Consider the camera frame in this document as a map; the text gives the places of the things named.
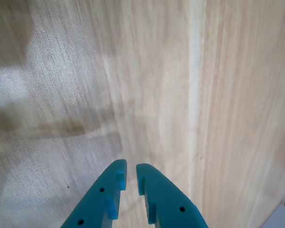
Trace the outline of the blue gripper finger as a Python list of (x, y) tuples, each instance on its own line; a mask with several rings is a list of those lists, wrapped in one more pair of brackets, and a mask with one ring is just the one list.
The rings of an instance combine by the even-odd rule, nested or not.
[(121, 191), (126, 189), (127, 161), (112, 162), (63, 223), (63, 228), (111, 228), (118, 219)]
[(136, 165), (139, 195), (144, 196), (147, 219), (156, 228), (207, 228), (192, 201), (150, 164)]

